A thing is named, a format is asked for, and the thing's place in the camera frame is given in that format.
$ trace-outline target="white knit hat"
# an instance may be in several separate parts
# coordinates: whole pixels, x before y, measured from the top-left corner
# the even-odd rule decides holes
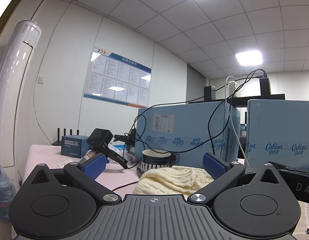
[[[151,169],[145,172],[134,189],[139,195],[189,195],[213,181],[213,178],[204,170],[184,166],[172,168]]]

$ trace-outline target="notice paper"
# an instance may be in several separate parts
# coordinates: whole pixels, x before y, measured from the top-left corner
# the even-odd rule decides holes
[[[90,73],[87,93],[88,94],[100,94],[103,76]]]
[[[115,79],[104,77],[101,95],[106,98],[113,98],[115,91],[109,88],[114,87],[115,85],[116,85]]]
[[[116,86],[117,86],[117,87],[120,87],[120,88],[124,88],[124,90],[122,90],[122,91],[116,91],[116,92],[115,92],[115,99],[125,102],[126,99],[127,99],[128,83],[122,82],[122,81],[119,81],[119,80],[118,80]]]
[[[148,105],[148,93],[149,90],[146,88],[139,88],[138,105]]]
[[[138,86],[140,83],[140,74],[141,74],[140,69],[136,67],[131,67],[129,83]]]
[[[149,88],[150,81],[144,80],[142,77],[151,76],[150,73],[141,70],[140,86],[144,88]]]
[[[119,63],[119,71],[117,79],[121,81],[128,82],[129,81],[129,74],[130,74],[130,66],[120,62]]]
[[[128,94],[127,94],[127,102],[136,104],[138,102],[138,90],[139,87],[134,85],[129,85]]]
[[[105,71],[106,61],[107,61],[107,57],[100,55],[98,58],[96,58],[93,61],[91,72],[103,75]]]
[[[117,78],[118,67],[119,67],[119,61],[108,58],[105,76]]]

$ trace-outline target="blue cardboard box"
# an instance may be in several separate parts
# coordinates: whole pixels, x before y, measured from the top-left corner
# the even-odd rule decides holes
[[[166,151],[186,151],[209,139],[208,121],[220,102],[195,103],[175,106],[153,107],[143,113],[137,121],[137,133],[152,149]],[[213,115],[210,122],[211,136],[218,135],[228,120],[228,111],[223,103]],[[237,134],[240,129],[240,112],[231,107],[231,116]],[[226,162],[236,161],[239,144],[235,138],[230,121],[218,137],[213,139],[215,154]],[[142,142],[135,144],[135,156],[141,158],[144,150]],[[206,152],[212,152],[211,141],[184,153],[172,153],[171,165],[202,168],[202,157]]]
[[[87,151],[90,150],[87,139],[88,136],[83,135],[62,136],[61,155],[74,158],[84,157]]]
[[[251,168],[273,161],[309,168],[309,101],[248,101],[246,156]]]

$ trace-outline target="round black disc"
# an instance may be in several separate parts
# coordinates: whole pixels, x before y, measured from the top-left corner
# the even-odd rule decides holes
[[[49,195],[36,199],[31,207],[37,215],[51,217],[61,214],[68,206],[69,202],[66,198]]]
[[[36,239],[64,238],[92,219],[96,202],[88,193],[73,187],[43,187],[43,184],[31,185],[10,206],[9,216],[16,231]]]
[[[227,228],[246,236],[276,237],[292,232],[301,214],[298,201],[291,191],[284,194],[284,190],[274,189],[271,185],[228,189],[216,197],[213,213]]]
[[[245,212],[256,216],[270,215],[278,208],[277,202],[265,195],[246,196],[240,201],[240,206]]]

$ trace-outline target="metal screw cap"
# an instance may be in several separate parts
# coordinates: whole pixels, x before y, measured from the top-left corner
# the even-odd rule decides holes
[[[109,201],[109,202],[111,202],[111,201],[116,201],[116,200],[118,200],[118,199],[119,199],[119,197],[118,197],[118,195],[116,195],[116,194],[107,194],[107,195],[104,195],[104,196],[103,196],[103,200]]]
[[[206,196],[203,194],[193,194],[191,195],[191,200],[196,201],[196,202],[201,202],[206,200]]]

